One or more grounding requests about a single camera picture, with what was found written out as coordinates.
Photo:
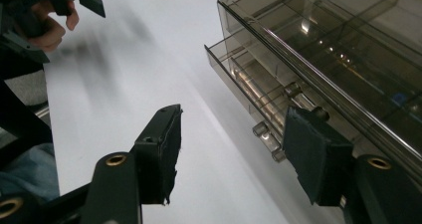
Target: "finger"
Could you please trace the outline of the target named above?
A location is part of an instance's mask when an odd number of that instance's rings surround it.
[[[75,2],[73,0],[70,0],[68,2],[68,7],[71,11],[71,15],[69,15],[66,19],[66,26],[69,28],[69,30],[74,31],[75,27],[79,23],[79,15],[77,10],[75,9]]]
[[[22,30],[22,28],[19,27],[18,24],[15,24],[14,28],[15,28],[16,33],[19,34],[19,36],[28,40],[28,36],[24,33],[24,30]]]
[[[41,47],[41,50],[43,50],[44,52],[53,52],[54,50],[57,49],[57,47],[59,47],[59,45],[62,43],[62,38],[60,38],[60,40],[56,41],[56,43],[47,46],[47,47]]]
[[[31,38],[28,41],[37,47],[49,47],[60,41],[66,34],[66,30],[51,17],[44,22],[46,33],[41,37]]]
[[[49,0],[43,0],[39,3],[34,4],[31,10],[37,16],[40,21],[47,19],[48,15],[54,12],[53,4]]]

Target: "plastic storage box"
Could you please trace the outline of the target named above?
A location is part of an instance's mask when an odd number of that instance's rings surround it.
[[[422,183],[422,49],[388,22],[398,1],[218,1],[225,39],[206,47],[210,64],[274,160],[284,159],[284,118],[297,106],[326,119],[355,155],[386,154]]]

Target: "person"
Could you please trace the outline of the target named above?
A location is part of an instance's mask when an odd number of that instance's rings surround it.
[[[79,15],[74,1],[68,1],[68,7],[71,14],[67,16],[66,26],[74,31],[79,23]],[[54,12],[53,5],[50,1],[41,1],[32,7],[32,11],[41,22],[45,33],[27,40],[44,52],[56,50],[66,29],[49,16]],[[25,37],[19,27],[16,31]],[[51,130],[25,107],[4,82],[42,69],[43,64],[22,58],[5,49],[0,51],[0,126],[18,137],[17,141],[0,150],[0,197],[27,191],[44,202],[59,196]],[[11,153],[21,154],[15,157]]]

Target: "transparent drawer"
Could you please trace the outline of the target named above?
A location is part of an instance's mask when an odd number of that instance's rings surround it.
[[[236,59],[229,62],[235,81],[265,70],[281,85],[268,88],[280,89],[296,106],[321,107],[328,122],[353,139],[346,120],[422,183],[421,51],[377,23],[397,1],[219,0],[218,5],[225,38],[255,61],[248,69]],[[244,89],[244,94],[268,96],[260,79],[253,77],[258,93]],[[300,97],[287,92],[292,88],[295,94],[295,86]],[[253,103],[257,110],[264,104]]]
[[[316,112],[352,142],[362,141],[359,132],[322,98],[316,99],[317,95],[313,94],[313,100],[319,101],[315,103],[306,95],[311,94],[311,88],[306,84],[297,80],[297,83],[282,85],[250,52],[256,52],[252,48],[257,46],[260,53],[274,56],[259,44],[239,43],[236,36],[228,37],[210,48],[205,46],[205,49],[210,65],[258,123],[253,132],[276,161],[284,159],[282,140],[288,106]]]

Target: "white table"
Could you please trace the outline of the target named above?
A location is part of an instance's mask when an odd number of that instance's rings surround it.
[[[222,39],[217,0],[103,0],[45,66],[61,193],[91,181],[96,162],[129,151],[157,110],[181,104],[182,149],[169,206],[144,223],[341,223],[311,206],[291,165],[277,164],[255,124],[208,65]]]

